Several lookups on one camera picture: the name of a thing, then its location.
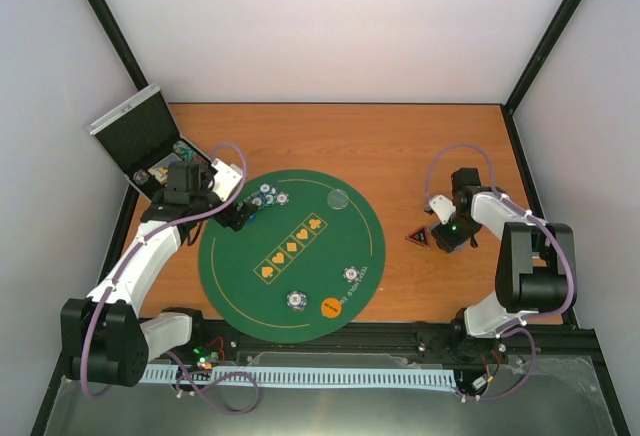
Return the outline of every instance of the yellow spade symbol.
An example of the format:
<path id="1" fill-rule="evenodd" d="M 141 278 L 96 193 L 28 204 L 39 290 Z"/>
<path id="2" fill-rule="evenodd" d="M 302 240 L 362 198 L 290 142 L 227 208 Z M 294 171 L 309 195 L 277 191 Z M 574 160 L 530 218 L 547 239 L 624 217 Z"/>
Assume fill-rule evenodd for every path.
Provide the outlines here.
<path id="1" fill-rule="evenodd" d="M 271 258 L 271 261 L 273 261 L 276 264 L 284 263 L 284 254 L 278 252 L 278 254 L 276 254 L 273 258 Z"/>

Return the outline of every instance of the box lid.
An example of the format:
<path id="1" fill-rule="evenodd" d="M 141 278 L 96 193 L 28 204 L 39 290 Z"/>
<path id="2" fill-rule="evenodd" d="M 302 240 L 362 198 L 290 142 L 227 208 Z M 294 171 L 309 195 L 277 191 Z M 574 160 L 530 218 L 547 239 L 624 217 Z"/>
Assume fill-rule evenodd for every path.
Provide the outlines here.
<path id="1" fill-rule="evenodd" d="M 89 132 L 128 176 L 154 154 L 180 138 L 180 131 L 162 97 L 152 84 L 109 111 L 89 126 Z"/>

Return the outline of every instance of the red wire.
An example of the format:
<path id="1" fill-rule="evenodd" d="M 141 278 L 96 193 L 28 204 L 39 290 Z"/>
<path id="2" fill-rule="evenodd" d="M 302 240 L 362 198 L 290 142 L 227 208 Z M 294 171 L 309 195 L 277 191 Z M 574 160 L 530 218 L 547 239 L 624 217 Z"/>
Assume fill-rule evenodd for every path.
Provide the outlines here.
<path id="1" fill-rule="evenodd" d="M 498 374 L 498 370 L 500 369 L 500 358 L 498 357 L 498 354 L 494 350 L 491 350 L 491 355 L 496 360 L 496 363 L 498 363 L 498 366 L 496 367 L 496 370 L 493 373 L 493 376 L 495 376 L 496 374 Z"/>
<path id="2" fill-rule="evenodd" d="M 484 366 L 484 370 L 487 373 L 487 376 L 491 376 L 491 374 L 489 373 L 489 365 L 487 364 L 487 358 L 484 357 L 484 354 L 481 354 L 480 357 L 482 358 L 482 365 Z"/>
<path id="3" fill-rule="evenodd" d="M 213 340 L 208 342 L 206 346 L 214 346 L 216 342 L 220 342 L 220 349 L 218 350 L 218 358 L 220 358 L 220 362 L 218 364 L 224 364 L 227 361 L 227 356 L 224 352 L 224 339 L 222 339 L 222 336 L 216 336 Z"/>

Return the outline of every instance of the open card box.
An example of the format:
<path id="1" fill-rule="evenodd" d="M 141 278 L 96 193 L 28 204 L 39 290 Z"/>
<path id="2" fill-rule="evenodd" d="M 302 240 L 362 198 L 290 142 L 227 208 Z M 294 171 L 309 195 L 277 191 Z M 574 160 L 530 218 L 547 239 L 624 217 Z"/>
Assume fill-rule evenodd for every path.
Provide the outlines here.
<path id="1" fill-rule="evenodd" d="M 181 134 L 160 87 L 150 85 L 89 126 L 127 181 L 151 199 L 166 185 L 173 161 L 209 159 Z"/>

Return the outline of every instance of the yellow circle line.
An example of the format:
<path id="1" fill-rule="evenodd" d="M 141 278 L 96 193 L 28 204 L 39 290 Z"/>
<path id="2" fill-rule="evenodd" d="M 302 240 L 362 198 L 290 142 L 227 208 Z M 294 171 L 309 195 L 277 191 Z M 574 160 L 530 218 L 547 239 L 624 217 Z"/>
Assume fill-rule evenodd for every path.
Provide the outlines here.
<path id="1" fill-rule="evenodd" d="M 320 184 L 322 186 L 326 186 L 329 189 L 336 189 L 336 188 L 334 188 L 332 186 L 329 186 L 328 184 L 321 183 L 320 181 L 313 181 L 311 179 L 281 179 L 278 182 L 279 183 L 288 183 L 290 181 L 302 181 L 304 183 L 315 183 L 315 184 Z M 373 256 L 373 238 L 371 237 L 371 230 L 369 229 L 369 224 L 367 223 L 367 220 L 364 218 L 364 215 L 362 214 L 362 211 L 360 211 L 360 208 L 356 205 L 356 203 L 351 201 L 351 198 L 349 198 L 349 202 L 351 204 L 353 204 L 354 208 L 356 208 L 356 211 L 358 211 L 358 213 L 360 214 L 360 217 L 362 218 L 362 221 L 364 222 L 364 225 L 367 227 L 367 233 L 369 233 L 369 251 L 371 252 L 371 256 Z"/>
<path id="2" fill-rule="evenodd" d="M 213 280 L 216 282 L 216 286 L 218 286 L 218 291 L 220 291 L 220 294 L 222 295 L 222 297 L 227 301 L 227 303 L 229 303 L 229 306 L 231 306 L 233 309 L 235 309 L 238 313 L 240 313 L 242 316 L 244 316 L 245 318 L 247 318 L 250 321 L 253 321 L 254 323 L 258 323 L 258 324 L 262 324 L 264 326 L 269 326 L 270 328 L 279 328 L 279 329 L 295 329 L 295 328 L 305 328 L 307 326 L 310 326 L 309 324 L 298 324 L 296 326 L 282 326 L 279 324 L 270 324 L 270 323 L 265 323 L 263 321 L 259 321 L 255 318 L 252 318 L 251 316 L 243 313 L 242 311 L 240 311 L 235 304 L 233 304 L 231 301 L 229 301 L 229 298 L 227 298 L 227 295 L 224 294 L 224 291 L 222 291 L 222 288 L 220 287 L 220 283 L 218 282 L 218 277 L 216 276 L 216 270 L 215 267 L 213 266 L 213 249 L 216 245 L 216 238 L 213 238 L 213 243 L 211 243 L 211 271 L 213 272 Z"/>

